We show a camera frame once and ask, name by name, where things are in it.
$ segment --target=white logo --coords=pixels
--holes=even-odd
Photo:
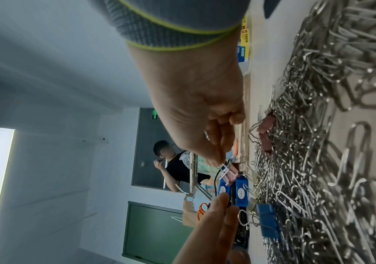
[[[237,196],[239,196],[240,199],[245,198],[245,190],[243,190],[242,188],[239,188],[237,191]]]

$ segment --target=green exit sign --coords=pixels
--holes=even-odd
[[[157,119],[158,118],[158,113],[156,112],[155,109],[153,109],[153,112],[152,112],[152,119]]]

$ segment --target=yellow-green trim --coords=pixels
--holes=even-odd
[[[196,48],[200,48],[200,47],[204,47],[204,46],[213,44],[215,42],[218,42],[219,40],[224,39],[225,37],[227,37],[230,34],[231,34],[231,32],[228,32],[226,34],[223,34],[223,35],[219,36],[218,38],[209,40],[207,42],[198,43],[198,44],[195,44],[195,45],[192,45],[192,46],[183,46],[183,47],[151,47],[151,46],[144,46],[144,45],[141,45],[141,44],[129,41],[129,40],[126,40],[126,42],[127,42],[127,44],[129,44],[131,46],[134,46],[134,47],[137,47],[137,48],[141,48],[143,50],[151,50],[151,51],[181,51],[181,50],[192,50],[192,49],[196,49]]]
[[[231,27],[231,28],[228,28],[228,29],[223,29],[223,30],[196,30],[196,29],[192,29],[192,28],[188,28],[188,27],[182,27],[182,26],[174,25],[174,24],[171,24],[171,23],[166,22],[166,21],[162,21],[162,20],[160,20],[160,19],[158,19],[154,16],[151,16],[147,13],[140,11],[139,9],[130,5],[129,3],[127,3],[124,0],[116,0],[116,1],[119,1],[120,3],[125,5],[128,9],[130,9],[131,11],[135,12],[136,14],[138,14],[141,17],[144,17],[147,20],[150,20],[153,23],[156,23],[158,25],[161,25],[163,27],[167,27],[167,28],[170,28],[170,29],[173,29],[173,30],[176,30],[176,31],[185,32],[185,33],[199,34],[199,35],[214,35],[214,34],[221,34],[221,33],[229,32],[229,31],[232,31],[233,29],[238,27],[238,25],[236,25],[234,27]]]

